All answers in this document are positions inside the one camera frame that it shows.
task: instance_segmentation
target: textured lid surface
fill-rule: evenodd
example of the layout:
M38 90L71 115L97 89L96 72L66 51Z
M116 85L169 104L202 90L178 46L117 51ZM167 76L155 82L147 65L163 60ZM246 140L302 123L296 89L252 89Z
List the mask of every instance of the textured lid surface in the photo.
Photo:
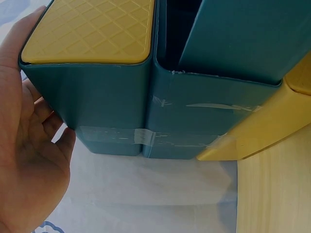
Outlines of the textured lid surface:
M136 64L150 53L154 0L54 0L21 58L31 64Z
M311 51L286 74L285 80L295 92L311 96Z

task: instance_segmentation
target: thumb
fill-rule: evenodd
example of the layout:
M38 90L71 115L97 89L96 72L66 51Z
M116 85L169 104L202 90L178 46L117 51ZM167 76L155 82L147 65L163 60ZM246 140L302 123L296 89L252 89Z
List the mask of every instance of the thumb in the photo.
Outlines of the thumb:
M45 6L39 7L32 14L22 18L12 27L0 46L0 67L19 70L19 53L45 9Z

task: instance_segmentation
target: hand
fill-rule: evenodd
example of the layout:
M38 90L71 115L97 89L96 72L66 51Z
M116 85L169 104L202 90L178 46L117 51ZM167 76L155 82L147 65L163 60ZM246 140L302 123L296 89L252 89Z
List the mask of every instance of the hand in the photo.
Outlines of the hand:
M18 54L45 7L17 22L0 46L0 232L29 233L58 205L69 184L75 133L29 80Z

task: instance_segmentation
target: teal plastic container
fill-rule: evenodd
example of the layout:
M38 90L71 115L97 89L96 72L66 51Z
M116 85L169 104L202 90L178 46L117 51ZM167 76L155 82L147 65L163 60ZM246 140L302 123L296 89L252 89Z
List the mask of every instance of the teal plastic container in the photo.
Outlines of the teal plastic container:
M135 65L33 65L21 56L19 65L91 152L136 156L141 144L135 144L135 129L144 127L151 60L152 50Z
M310 0L203 0L179 69L279 84L311 50Z
M165 159L195 157L216 138L227 133L257 110L279 87L279 85L170 70L168 67L173 66L170 64L171 60L160 63L157 56L162 46L158 37L161 37L163 32L158 21L156 32L145 125L145 128L152 132L152 139L143 146L145 157ZM170 56L168 54L170 46L168 43L167 57Z

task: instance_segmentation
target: clear tape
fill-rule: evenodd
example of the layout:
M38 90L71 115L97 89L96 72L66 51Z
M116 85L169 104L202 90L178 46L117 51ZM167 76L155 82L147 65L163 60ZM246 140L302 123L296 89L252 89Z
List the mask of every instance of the clear tape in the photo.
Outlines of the clear tape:
M118 129L80 126L82 136L87 141L120 144L142 144L150 147L202 147L208 148L219 135L182 134L153 132L148 129Z

